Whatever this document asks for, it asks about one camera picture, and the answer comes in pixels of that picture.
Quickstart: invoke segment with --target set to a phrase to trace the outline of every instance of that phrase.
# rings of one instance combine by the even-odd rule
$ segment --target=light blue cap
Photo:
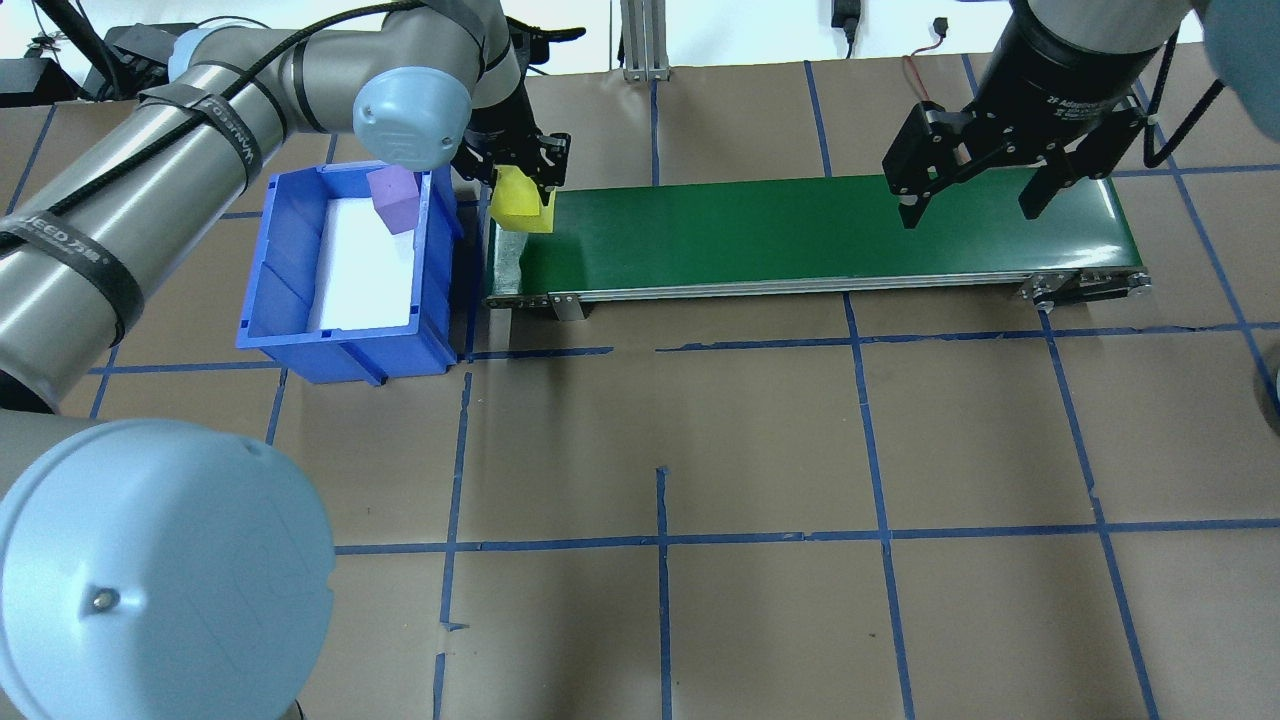
[[[202,40],[214,33],[215,27],[197,27],[188,29],[173,41],[173,55],[169,56],[169,82],[178,79],[178,76],[191,67],[191,58],[196,54],[196,46]]]
[[[77,433],[0,502],[0,683],[28,720],[275,720],[333,610],[283,454],[172,420]]]
[[[1276,33],[1280,3],[1275,0],[1213,0],[1204,15],[1204,50],[1213,70],[1239,96],[1253,124],[1280,141]]]
[[[434,170],[453,160],[471,120],[471,94],[435,68],[394,68],[356,95],[352,126],[374,158],[410,170]]]

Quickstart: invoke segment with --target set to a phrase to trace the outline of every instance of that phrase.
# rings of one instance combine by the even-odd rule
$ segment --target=power adapter
[[[854,53],[858,23],[863,19],[863,0],[831,0],[831,27],[842,28],[849,41],[849,54]]]

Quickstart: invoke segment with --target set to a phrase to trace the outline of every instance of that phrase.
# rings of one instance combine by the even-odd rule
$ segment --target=conveyor belt
[[[905,231],[881,176],[561,192],[556,232],[492,228],[488,304],[716,297],[1085,282],[1143,272],[1110,181],[1064,191],[1038,220],[1018,193],[1033,170],[988,172]]]

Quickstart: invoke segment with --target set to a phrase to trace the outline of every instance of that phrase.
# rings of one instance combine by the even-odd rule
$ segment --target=red wire
[[[942,45],[943,40],[946,40],[946,37],[940,37],[938,41],[934,42],[933,45],[927,45],[924,47],[916,47],[915,50],[911,51],[910,55],[902,55],[902,61],[906,63],[906,65],[909,68],[911,68],[911,74],[915,76],[915,82],[916,82],[916,85],[920,86],[920,99],[925,100],[925,101],[929,101],[932,99],[929,97],[929,90],[927,87],[924,87],[924,79],[920,78],[920,70],[919,70],[919,68],[915,67],[914,58],[916,55],[919,55],[920,53],[928,53],[929,50],[937,50]]]
[[[906,63],[906,67],[911,68],[911,74],[915,76],[915,83],[920,86],[920,94],[919,94],[920,100],[924,100],[924,101],[932,100],[929,97],[929,90],[927,87],[924,87],[924,81],[920,79],[920,70],[916,69],[915,60],[911,59],[910,55],[902,55],[902,61]]]

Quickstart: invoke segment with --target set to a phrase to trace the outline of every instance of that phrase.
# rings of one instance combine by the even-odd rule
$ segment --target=yellow sponge
[[[498,165],[498,183],[493,188],[489,214],[503,229],[515,232],[552,232],[556,224],[556,191],[543,205],[543,196],[520,168]]]

